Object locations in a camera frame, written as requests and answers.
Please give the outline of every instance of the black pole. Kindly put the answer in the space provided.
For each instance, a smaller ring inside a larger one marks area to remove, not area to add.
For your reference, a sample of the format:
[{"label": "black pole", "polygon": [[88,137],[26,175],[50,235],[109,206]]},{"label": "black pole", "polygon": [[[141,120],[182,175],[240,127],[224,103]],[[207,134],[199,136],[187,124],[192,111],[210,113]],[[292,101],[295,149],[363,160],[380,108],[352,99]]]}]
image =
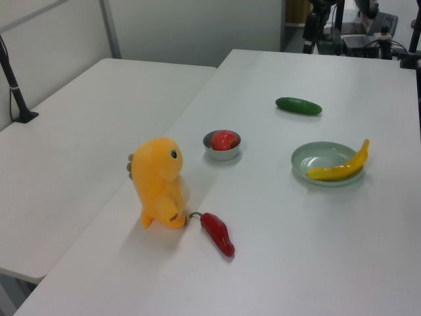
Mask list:
[{"label": "black pole", "polygon": [[418,14],[415,20],[414,31],[412,32],[412,37],[410,40],[409,50],[407,56],[401,60],[401,68],[405,69],[415,69],[416,62],[420,58],[416,55],[416,47],[418,46],[418,41],[420,40],[421,32],[421,11],[418,7]]},{"label": "black pole", "polygon": [[14,77],[14,73],[9,62],[9,55],[7,54],[6,47],[4,45],[3,39],[0,38],[0,63],[3,71],[5,72],[7,82],[9,83],[10,89],[12,90],[14,99],[19,108],[19,119],[15,122],[27,123],[32,119],[38,116],[38,113],[29,111],[28,107],[25,104],[24,97],[20,92],[18,82]]},{"label": "black pole", "polygon": [[342,31],[342,20],[343,20],[343,11],[345,10],[345,0],[341,0],[336,5],[336,18],[335,18],[335,27]]}]

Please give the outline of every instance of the keyboard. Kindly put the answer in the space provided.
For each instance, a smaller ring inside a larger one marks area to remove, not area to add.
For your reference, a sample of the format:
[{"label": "keyboard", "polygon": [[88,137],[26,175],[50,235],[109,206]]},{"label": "keyboard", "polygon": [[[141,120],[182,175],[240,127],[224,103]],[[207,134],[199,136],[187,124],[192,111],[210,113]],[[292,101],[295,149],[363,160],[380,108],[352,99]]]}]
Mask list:
[{"label": "keyboard", "polygon": [[373,36],[375,33],[381,33],[382,26],[388,26],[388,33],[393,37],[396,31],[397,20],[398,18],[395,15],[377,12],[376,17],[374,18],[373,25],[371,25],[370,29],[367,32],[367,35]]}]

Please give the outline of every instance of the green cucumber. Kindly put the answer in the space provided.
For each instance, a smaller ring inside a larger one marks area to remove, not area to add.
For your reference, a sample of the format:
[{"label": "green cucumber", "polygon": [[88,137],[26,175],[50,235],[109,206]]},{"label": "green cucumber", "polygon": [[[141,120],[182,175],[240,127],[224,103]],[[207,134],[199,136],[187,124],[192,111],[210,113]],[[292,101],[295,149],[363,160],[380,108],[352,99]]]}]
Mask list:
[{"label": "green cucumber", "polygon": [[280,97],[275,101],[276,105],[288,112],[301,113],[307,115],[317,115],[322,112],[322,107],[306,100],[295,97]]}]

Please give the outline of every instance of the small metal bowl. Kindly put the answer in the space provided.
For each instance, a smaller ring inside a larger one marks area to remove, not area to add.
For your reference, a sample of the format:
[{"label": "small metal bowl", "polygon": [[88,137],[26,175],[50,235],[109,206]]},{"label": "small metal bowl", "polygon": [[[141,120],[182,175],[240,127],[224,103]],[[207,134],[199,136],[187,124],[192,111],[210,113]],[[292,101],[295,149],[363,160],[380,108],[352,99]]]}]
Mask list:
[{"label": "small metal bowl", "polygon": [[241,137],[239,136],[239,134],[232,131],[238,137],[238,145],[236,145],[234,148],[229,149],[229,150],[213,150],[211,141],[212,141],[213,134],[215,134],[216,132],[217,130],[214,130],[213,132],[208,133],[203,138],[203,145],[205,145],[205,150],[206,150],[207,155],[210,158],[217,161],[227,161],[227,160],[235,158],[239,153],[239,146],[241,144]]}]

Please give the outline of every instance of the red chili pepper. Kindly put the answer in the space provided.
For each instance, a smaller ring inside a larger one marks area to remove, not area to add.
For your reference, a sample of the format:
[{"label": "red chili pepper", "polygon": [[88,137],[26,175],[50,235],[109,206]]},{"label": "red chili pepper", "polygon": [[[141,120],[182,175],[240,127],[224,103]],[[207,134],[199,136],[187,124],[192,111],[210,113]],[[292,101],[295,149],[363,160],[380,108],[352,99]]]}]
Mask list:
[{"label": "red chili pepper", "polygon": [[232,257],[235,248],[230,241],[228,229],[226,228],[224,222],[222,222],[216,215],[210,213],[202,214],[199,212],[193,212],[189,217],[192,218],[193,215],[200,216],[200,223],[202,227],[207,231],[220,251],[222,251],[222,253],[227,257]]}]

